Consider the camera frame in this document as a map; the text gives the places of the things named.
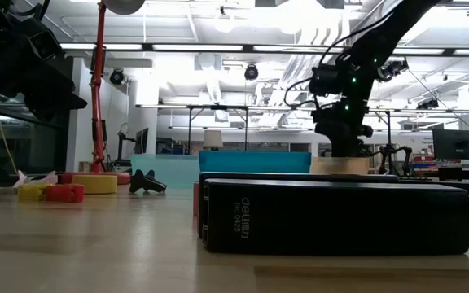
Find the teal box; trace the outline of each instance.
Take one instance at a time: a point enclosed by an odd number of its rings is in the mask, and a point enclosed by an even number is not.
[[[199,180],[199,158],[196,155],[131,155],[133,174],[155,171],[155,179],[168,188],[193,188]]]
[[[201,151],[200,172],[310,173],[312,156],[289,151]]]

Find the camera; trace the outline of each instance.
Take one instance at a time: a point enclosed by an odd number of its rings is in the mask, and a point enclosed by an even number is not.
[[[123,68],[113,68],[112,74],[110,74],[110,82],[113,85],[123,85],[126,83]]]
[[[255,64],[249,64],[245,70],[245,79],[248,81],[254,81],[258,78],[258,69]]]

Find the table surface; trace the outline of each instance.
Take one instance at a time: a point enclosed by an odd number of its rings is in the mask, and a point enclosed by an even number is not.
[[[464,256],[211,254],[190,191],[17,202],[0,190],[0,292],[469,292]]]

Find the glass wall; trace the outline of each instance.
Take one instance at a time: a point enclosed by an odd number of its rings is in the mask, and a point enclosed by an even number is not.
[[[17,169],[27,174],[64,171],[68,121],[68,111],[56,113],[50,121],[39,120],[22,95],[0,95],[0,175],[15,176],[9,153]]]

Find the red object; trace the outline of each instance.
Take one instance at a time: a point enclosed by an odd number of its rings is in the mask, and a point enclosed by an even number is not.
[[[128,185],[129,184],[129,174],[128,173],[114,173],[114,172],[104,172],[104,173],[92,173],[92,172],[66,172],[61,176],[62,184],[72,183],[72,178],[75,175],[115,175],[117,176],[117,185]]]
[[[81,203],[85,198],[85,187],[78,184],[47,186],[46,201]]]
[[[193,216],[198,216],[200,210],[200,189],[199,183],[195,182],[193,186]]]
[[[104,142],[103,142],[103,122],[101,120],[101,74],[103,71],[103,43],[104,43],[104,16],[106,15],[106,5],[99,4],[99,26],[97,29],[97,50],[95,53],[94,75],[91,79],[91,106],[92,123],[94,124],[94,161],[91,165],[91,172],[100,173],[101,163],[104,161]]]

